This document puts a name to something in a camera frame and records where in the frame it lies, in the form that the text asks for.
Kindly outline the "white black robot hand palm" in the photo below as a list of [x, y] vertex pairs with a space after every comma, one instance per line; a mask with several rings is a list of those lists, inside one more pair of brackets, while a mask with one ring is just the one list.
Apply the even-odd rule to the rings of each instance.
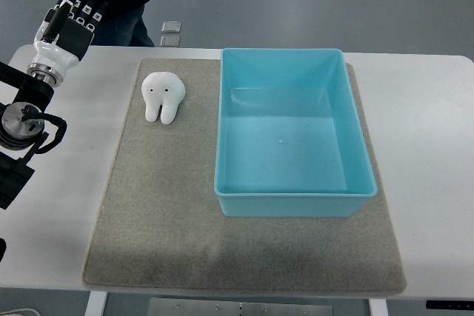
[[77, 16], [67, 17], [56, 37], [47, 42], [44, 33], [55, 12], [48, 10], [36, 32], [33, 42], [36, 54], [27, 67], [27, 74], [32, 77], [65, 77], [83, 59], [93, 39], [95, 23], [90, 23], [90, 11], [80, 11]]

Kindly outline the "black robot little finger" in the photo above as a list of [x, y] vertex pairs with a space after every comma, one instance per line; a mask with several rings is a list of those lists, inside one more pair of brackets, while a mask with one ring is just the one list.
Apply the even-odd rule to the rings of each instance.
[[87, 21], [87, 30], [95, 31], [99, 22], [102, 20], [102, 17], [108, 8], [108, 3], [105, 1], [103, 2], [97, 10], [95, 10]]

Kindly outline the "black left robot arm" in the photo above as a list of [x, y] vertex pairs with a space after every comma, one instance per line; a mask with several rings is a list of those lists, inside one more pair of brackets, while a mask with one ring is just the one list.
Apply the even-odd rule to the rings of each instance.
[[26, 72], [1, 64], [1, 83], [16, 96], [1, 105], [1, 146], [25, 152], [20, 158], [1, 154], [1, 208], [7, 209], [35, 172], [28, 163], [61, 143], [63, 118], [47, 113], [54, 89], [85, 56], [108, 7], [100, 0], [57, 0], [34, 38], [36, 54]]

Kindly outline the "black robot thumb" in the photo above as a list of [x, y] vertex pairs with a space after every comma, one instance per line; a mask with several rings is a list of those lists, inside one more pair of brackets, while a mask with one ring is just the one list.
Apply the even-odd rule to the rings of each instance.
[[45, 17], [47, 26], [41, 36], [41, 40], [53, 42], [68, 19], [69, 13], [70, 5], [68, 3], [63, 3], [61, 6], [50, 9]]

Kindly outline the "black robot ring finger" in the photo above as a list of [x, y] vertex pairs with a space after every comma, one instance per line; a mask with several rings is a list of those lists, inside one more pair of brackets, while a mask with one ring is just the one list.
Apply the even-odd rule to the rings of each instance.
[[80, 6], [79, 23], [86, 24], [91, 14], [98, 9], [98, 0], [84, 0]]

